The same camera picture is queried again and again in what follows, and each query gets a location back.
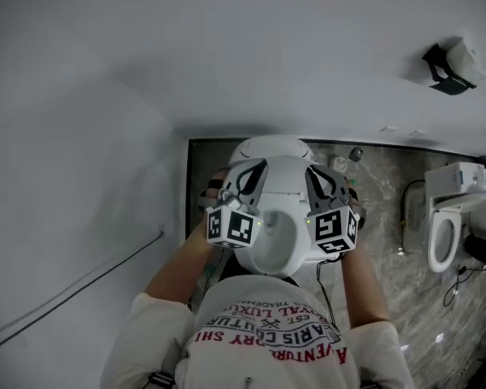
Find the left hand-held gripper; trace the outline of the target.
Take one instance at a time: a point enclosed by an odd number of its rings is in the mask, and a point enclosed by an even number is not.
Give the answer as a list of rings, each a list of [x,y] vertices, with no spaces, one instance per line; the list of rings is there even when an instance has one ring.
[[[230,249],[251,248],[260,231],[258,203],[268,172],[264,158],[230,164],[214,207],[207,208],[207,241]],[[242,195],[242,201],[236,195]]]

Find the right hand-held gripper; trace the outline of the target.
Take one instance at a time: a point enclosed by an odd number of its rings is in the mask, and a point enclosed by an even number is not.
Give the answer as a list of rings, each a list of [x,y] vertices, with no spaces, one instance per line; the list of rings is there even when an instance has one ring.
[[[322,165],[305,170],[305,251],[311,255],[340,254],[356,247],[358,215],[348,201],[345,177]]]

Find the person's right hand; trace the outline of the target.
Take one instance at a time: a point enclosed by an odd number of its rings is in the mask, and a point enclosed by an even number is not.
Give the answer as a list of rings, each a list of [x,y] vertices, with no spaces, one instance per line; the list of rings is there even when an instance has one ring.
[[[357,226],[358,226],[358,230],[361,231],[365,225],[367,211],[360,204],[360,200],[358,199],[358,195],[354,189],[350,188],[349,194],[351,195],[352,198],[352,210],[355,214],[359,216]]]

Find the person's left hand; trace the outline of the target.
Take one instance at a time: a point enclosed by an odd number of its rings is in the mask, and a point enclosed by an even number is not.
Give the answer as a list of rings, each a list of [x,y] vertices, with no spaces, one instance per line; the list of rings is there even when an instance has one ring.
[[[207,183],[207,187],[198,197],[198,209],[203,212],[208,207],[215,207],[220,189],[227,177],[228,169],[220,169]]]

